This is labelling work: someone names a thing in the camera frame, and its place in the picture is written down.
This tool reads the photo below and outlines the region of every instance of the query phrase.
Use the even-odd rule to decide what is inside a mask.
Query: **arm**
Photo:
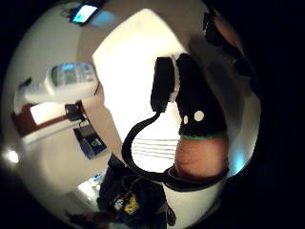
[[[222,109],[194,60],[183,53],[177,67],[181,138],[168,173],[191,184],[165,183],[163,188],[168,228],[181,229],[208,216],[218,203],[226,179],[229,143]]]

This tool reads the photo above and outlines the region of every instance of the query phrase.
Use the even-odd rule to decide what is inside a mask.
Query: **white wall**
[[[10,119],[13,94],[18,85],[32,77],[44,77],[47,69],[76,61],[81,28],[60,15],[64,6],[46,11],[28,30],[10,61],[1,101],[2,126],[6,144],[20,154],[17,172],[32,195],[49,211],[63,218],[70,206],[79,212],[67,193],[107,166],[108,150],[95,160],[87,160],[78,147],[69,121],[52,126],[50,134],[36,133],[31,144],[23,144]]]

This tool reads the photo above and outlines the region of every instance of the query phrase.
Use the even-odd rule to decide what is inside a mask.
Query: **skin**
[[[241,53],[240,38],[222,16],[214,18],[223,37]],[[180,138],[175,152],[175,170],[179,177],[205,181],[219,175],[228,166],[229,141],[226,136],[205,140]]]

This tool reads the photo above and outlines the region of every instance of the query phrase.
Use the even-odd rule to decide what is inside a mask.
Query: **screen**
[[[78,13],[74,16],[73,23],[84,23],[97,10],[97,7],[84,5],[80,8]]]

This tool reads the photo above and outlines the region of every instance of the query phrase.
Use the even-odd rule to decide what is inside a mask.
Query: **person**
[[[96,200],[99,211],[67,212],[69,221],[84,229],[106,229],[111,223],[131,229],[166,228],[162,186],[135,175],[114,154],[108,165]]]
[[[214,31],[209,29],[206,34],[209,35],[211,32]],[[228,37],[223,37],[222,34],[219,34],[218,36],[219,37],[214,36],[213,39],[219,40],[222,38],[223,43],[228,39]],[[228,171],[229,142],[226,120],[219,102],[214,96],[214,93],[205,80],[203,72],[195,60],[189,54],[181,53],[176,60],[176,64],[179,70],[180,90],[175,102],[182,120],[179,129],[181,137],[176,147],[174,166],[169,170],[169,173],[174,177],[187,180],[191,183],[191,186],[189,187],[179,187],[179,189],[182,190],[182,193],[188,193],[189,191],[191,193],[194,189],[192,183],[198,192],[200,192],[200,189],[205,192],[211,185],[214,186],[215,183],[217,185],[219,183],[220,186],[216,188],[215,196],[211,196],[211,199],[213,199],[218,196],[218,190],[223,186],[223,180]],[[113,212],[113,208],[115,208],[117,211],[116,214],[120,220],[133,228],[134,224],[132,225],[130,220],[124,216],[126,213],[123,215],[120,214],[122,213],[120,209],[122,208],[122,202],[126,194],[123,195],[123,197],[120,195],[128,190],[122,187],[121,183],[124,183],[126,177],[134,177],[131,183],[138,177],[132,175],[130,170],[126,169],[117,161],[115,162],[115,160],[110,160],[109,165],[106,178],[101,186],[100,198],[97,200],[98,205],[102,211],[106,210]],[[172,190],[176,188],[174,184],[167,185]],[[141,192],[143,192],[143,187],[145,187],[145,185],[140,185],[138,188],[135,188],[134,191],[141,190]],[[161,193],[161,191],[158,190],[157,192],[145,193],[147,196],[152,193]],[[165,197],[154,196],[153,199],[164,200]],[[151,207],[150,203],[145,202],[142,204],[143,209],[146,205],[150,205]],[[210,210],[213,203],[208,205],[209,206],[205,209],[205,213]],[[205,213],[198,212],[196,218],[192,219],[192,222],[189,223],[187,220],[180,217],[179,214],[175,212],[177,210],[173,210],[173,208],[173,206],[169,206],[168,204],[168,209],[171,209],[171,211],[167,211],[167,222],[172,226],[175,225],[176,228],[184,228],[197,223],[202,215],[205,215]],[[139,216],[139,219],[141,221],[146,221],[146,224],[150,225],[149,228],[153,228],[153,223],[148,223],[147,217]],[[161,228],[160,222],[165,222],[165,218],[164,216],[160,218],[154,216],[154,221],[159,221],[158,228]],[[134,228],[140,228],[139,221],[137,221],[136,224],[137,225]]]
[[[271,222],[272,220],[277,219],[278,216],[283,216],[283,214],[279,213],[279,210],[282,208],[278,208],[278,210],[275,209],[274,212],[270,212],[269,210],[274,210],[274,207],[278,206],[280,201],[282,202],[285,200],[285,204],[287,204],[286,199],[283,199],[283,196],[285,196],[284,190],[287,190],[287,188],[278,190],[278,187],[281,185],[278,175],[268,174],[266,171],[269,171],[270,167],[268,168],[268,166],[272,166],[273,171],[276,171],[279,175],[282,175],[282,177],[288,177],[288,175],[284,175],[283,172],[280,172],[280,166],[278,164],[267,163],[267,161],[271,162],[272,159],[275,158],[275,154],[276,156],[285,156],[284,149],[287,150],[288,145],[295,147],[295,144],[288,144],[288,142],[294,142],[294,139],[291,136],[286,136],[286,139],[276,146],[277,140],[275,130],[280,131],[280,126],[281,128],[285,128],[285,130],[294,129],[293,127],[295,127],[295,125],[289,125],[294,124],[292,123],[292,119],[287,120],[285,115],[291,117],[292,113],[295,112],[295,109],[298,110],[299,105],[295,104],[298,99],[295,97],[295,92],[283,97],[283,95],[278,92],[277,87],[268,87],[272,86],[273,83],[282,86],[280,83],[283,82],[283,79],[279,77],[275,80],[275,73],[278,73],[278,71],[270,69],[271,66],[269,64],[267,64],[267,66],[264,65],[265,63],[269,63],[266,60],[267,57],[260,56],[261,59],[257,58],[257,56],[259,56],[257,53],[264,52],[265,50],[254,51],[254,47],[257,47],[257,44],[255,45],[255,42],[250,40],[250,36],[247,37],[244,35],[243,39],[241,39],[234,27],[231,26],[231,24],[222,16],[212,15],[210,22],[206,25],[205,32],[208,32],[210,28],[214,29],[213,32],[216,33],[216,35],[220,34],[220,40],[222,40],[220,46],[226,49],[226,51],[229,50],[228,52],[230,54],[236,54],[237,50],[238,56],[244,58],[239,62],[242,64],[243,72],[249,74],[249,69],[252,70],[250,78],[253,91],[261,99],[262,105],[262,120],[258,148],[260,152],[267,153],[263,156],[258,152],[256,147],[249,165],[240,175],[230,179],[225,186],[223,192],[224,201],[219,210],[217,210],[211,217],[206,218],[206,220],[196,219],[191,222],[191,224],[188,224],[188,226],[201,228],[204,225],[205,228],[214,228],[216,225],[224,225],[225,223],[230,223],[232,225],[233,222],[237,222],[237,224],[235,224],[237,228],[244,228],[243,226],[245,226],[245,221],[244,219],[240,219],[240,216],[244,216],[245,219],[250,219],[252,213],[255,213],[260,220],[266,219],[266,217],[264,217],[264,214],[266,213],[265,216],[271,217],[271,219],[266,219],[266,221]],[[205,183],[207,180],[209,182],[210,179],[217,177],[228,166],[228,140],[225,134],[225,120],[219,104],[214,98],[214,95],[211,94],[209,87],[203,80],[200,68],[198,68],[192,57],[185,53],[181,54],[177,59],[177,65],[182,79],[181,89],[176,100],[182,120],[179,130],[181,138],[175,154],[175,164],[169,172],[172,173],[172,176],[174,177],[188,180],[190,182]],[[263,78],[261,76],[265,75],[263,74],[264,71],[270,74],[269,78]],[[285,101],[287,107],[283,114],[276,114],[276,119],[273,119],[275,109],[280,108],[275,95],[280,96],[282,101]],[[207,97],[209,98],[207,100],[212,101],[212,103],[200,100],[198,97]],[[217,118],[213,116],[212,122],[208,122],[210,118],[209,114],[216,114]],[[279,122],[278,119],[285,120],[286,122]],[[270,145],[273,145],[276,150],[271,149]],[[259,176],[256,175],[254,171],[259,175],[266,174],[268,179],[264,178],[265,182],[263,184],[258,184]],[[166,196],[166,198],[167,201],[177,199],[177,197],[173,196]],[[249,206],[253,206],[254,208],[250,209],[250,207],[246,207],[245,205],[247,205],[247,202],[249,203]],[[172,216],[167,217],[168,224],[171,226],[172,222],[169,220],[171,220]],[[173,217],[178,219],[181,215],[174,214]]]

